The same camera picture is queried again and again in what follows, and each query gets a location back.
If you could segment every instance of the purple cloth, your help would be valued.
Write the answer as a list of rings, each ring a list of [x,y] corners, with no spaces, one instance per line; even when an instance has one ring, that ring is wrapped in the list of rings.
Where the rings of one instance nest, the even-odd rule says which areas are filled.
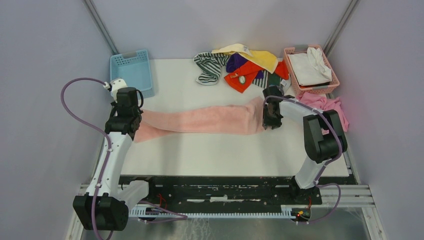
[[[232,73],[236,69],[240,68],[241,66],[243,66],[247,62],[248,62],[248,60],[246,58],[242,57],[238,53],[234,53],[233,55],[231,55],[229,57],[228,62],[226,63],[225,70],[226,70],[227,73]],[[262,71],[258,71],[256,77],[254,77],[254,78],[255,79],[263,79],[264,73]]]

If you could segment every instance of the pink plastic basket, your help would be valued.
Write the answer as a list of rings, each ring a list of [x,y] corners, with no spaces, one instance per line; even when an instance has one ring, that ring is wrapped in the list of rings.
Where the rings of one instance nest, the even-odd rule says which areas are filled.
[[[296,78],[295,73],[293,72],[293,68],[292,68],[292,64],[290,63],[290,59],[288,54],[298,54],[298,53],[306,53],[308,47],[311,48],[315,48],[315,49],[321,49],[323,50],[320,45],[308,45],[308,46],[302,46],[301,49],[299,50],[299,47],[286,47],[284,48],[284,61],[285,64],[287,65],[287,69],[288,69],[288,73],[290,74],[291,77],[291,85],[293,86],[293,90],[294,93],[297,95],[299,95],[300,93],[304,93],[304,92],[309,92],[312,94],[329,94],[331,93],[337,86],[340,85],[339,80],[336,77],[336,74],[333,71],[333,68],[331,67],[326,55],[323,53],[322,57],[324,58],[324,63],[327,67],[329,67],[331,69],[331,76],[332,76],[332,81],[330,82],[329,85],[327,86],[313,86],[313,87],[306,87],[306,88],[301,88],[299,86],[298,80]]]

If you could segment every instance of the yellow cloth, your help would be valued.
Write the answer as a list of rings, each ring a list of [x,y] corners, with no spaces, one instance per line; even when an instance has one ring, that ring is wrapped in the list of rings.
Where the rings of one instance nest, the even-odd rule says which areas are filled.
[[[274,71],[277,68],[277,65],[279,63],[278,58],[270,53],[269,51],[255,51],[255,50],[249,50],[249,48],[243,44],[236,43],[232,45],[228,45],[225,47],[222,47],[220,49],[212,50],[213,54],[234,54],[238,53],[243,58],[251,61],[252,63],[258,65],[259,67],[264,68],[271,74],[274,73]]]
[[[278,58],[270,53],[269,51],[255,51],[250,50],[253,56],[249,56],[244,52],[239,52],[243,58],[251,61],[252,63],[258,65],[259,67],[262,67],[263,69],[267,70],[271,74],[274,73],[274,71],[277,68],[278,65]]]
[[[251,52],[249,51],[249,48],[240,43],[231,44],[231,45],[222,47],[220,49],[212,50],[211,53],[212,54],[230,54],[230,55],[233,55],[235,53],[245,53],[247,55],[252,56]]]

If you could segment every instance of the orange cloth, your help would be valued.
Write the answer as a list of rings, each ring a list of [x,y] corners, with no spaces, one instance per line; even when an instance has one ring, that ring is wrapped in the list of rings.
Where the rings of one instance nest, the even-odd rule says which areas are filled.
[[[251,61],[247,61],[241,67],[237,68],[234,72],[226,75],[224,77],[225,81],[233,89],[237,90],[240,93],[243,93],[253,82],[256,75],[259,71],[263,70],[262,67],[254,64]],[[245,82],[241,83],[239,78],[241,76],[245,77]]]
[[[278,63],[274,73],[284,80],[289,79],[289,70],[287,69],[286,62],[284,60]]]

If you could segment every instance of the white table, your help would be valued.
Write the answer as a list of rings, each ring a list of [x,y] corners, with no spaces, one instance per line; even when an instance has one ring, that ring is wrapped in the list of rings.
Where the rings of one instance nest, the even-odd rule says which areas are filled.
[[[232,89],[222,78],[204,86],[195,81],[201,73],[192,59],[150,61],[155,96],[144,100],[144,109],[179,112],[214,105],[244,105],[262,96],[262,88],[251,85],[244,93]],[[222,70],[221,77],[226,75]],[[143,176],[293,176],[301,168],[306,152],[303,128],[283,118],[278,129],[254,135],[176,133],[133,143],[121,175]],[[323,176],[348,176],[341,157]]]

